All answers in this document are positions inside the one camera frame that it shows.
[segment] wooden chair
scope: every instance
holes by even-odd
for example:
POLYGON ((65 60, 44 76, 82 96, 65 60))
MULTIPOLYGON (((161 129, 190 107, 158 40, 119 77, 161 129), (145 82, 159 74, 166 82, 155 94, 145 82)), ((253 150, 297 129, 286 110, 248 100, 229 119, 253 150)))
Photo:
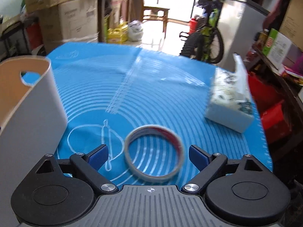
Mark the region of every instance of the wooden chair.
POLYGON ((144 6, 142 11, 142 21, 143 20, 160 20, 163 21, 163 32, 164 32, 164 38, 166 38, 166 28, 167 28, 167 22, 169 17, 169 8, 162 8, 162 7, 150 7, 150 6, 144 6), (144 11, 150 10, 151 14, 144 15, 144 11), (163 16, 158 16, 158 12, 163 11, 163 16))

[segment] silver pivot bolt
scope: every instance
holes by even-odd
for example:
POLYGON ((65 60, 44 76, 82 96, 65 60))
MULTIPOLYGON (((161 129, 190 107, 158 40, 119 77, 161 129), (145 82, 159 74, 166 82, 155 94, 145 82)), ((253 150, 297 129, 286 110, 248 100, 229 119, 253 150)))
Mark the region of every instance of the silver pivot bolt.
POLYGON ((116 186, 112 183, 105 183, 101 186, 101 189, 103 191, 112 191, 116 188, 116 186))
POLYGON ((184 186, 184 188, 187 190, 187 191, 197 191, 199 189, 199 186, 194 184, 194 183, 189 183, 189 184, 186 184, 184 186))

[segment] floral pattern tissue box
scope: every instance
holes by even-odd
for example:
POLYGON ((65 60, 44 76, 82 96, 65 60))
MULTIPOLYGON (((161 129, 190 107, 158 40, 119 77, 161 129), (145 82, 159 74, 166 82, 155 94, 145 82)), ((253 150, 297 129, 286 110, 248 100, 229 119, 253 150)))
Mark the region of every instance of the floral pattern tissue box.
POLYGON ((235 73, 217 67, 205 117, 243 133, 254 120, 248 84, 239 99, 235 73))

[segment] bicycle wheel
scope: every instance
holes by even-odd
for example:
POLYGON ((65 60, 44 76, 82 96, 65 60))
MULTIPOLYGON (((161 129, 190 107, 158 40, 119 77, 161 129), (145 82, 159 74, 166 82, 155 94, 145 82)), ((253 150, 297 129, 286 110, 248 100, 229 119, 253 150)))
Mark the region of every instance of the bicycle wheel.
POLYGON ((190 34, 183 45, 180 55, 191 59, 195 59, 198 42, 201 37, 203 37, 203 35, 199 31, 190 34))
POLYGON ((224 42, 218 28, 214 28, 213 40, 210 44, 209 63, 218 64, 224 55, 224 42))

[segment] blue silicone mat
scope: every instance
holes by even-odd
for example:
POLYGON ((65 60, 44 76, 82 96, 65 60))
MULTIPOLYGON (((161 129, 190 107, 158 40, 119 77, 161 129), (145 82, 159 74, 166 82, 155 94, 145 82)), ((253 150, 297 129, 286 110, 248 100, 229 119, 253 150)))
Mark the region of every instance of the blue silicone mat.
MULTIPOLYGON (((99 170, 102 175, 119 187, 150 184, 128 170, 124 139, 138 126, 159 124, 180 136, 186 156, 179 174, 166 184, 181 187, 198 173, 188 159, 191 144, 233 159, 251 153, 272 170, 255 106, 255 120, 243 134, 203 117, 215 66, 113 44, 67 43, 48 57, 68 116, 58 158, 105 143, 110 155, 99 170)), ((168 173, 177 162, 172 146, 153 136, 134 141, 130 154, 140 170, 155 176, 168 173)))

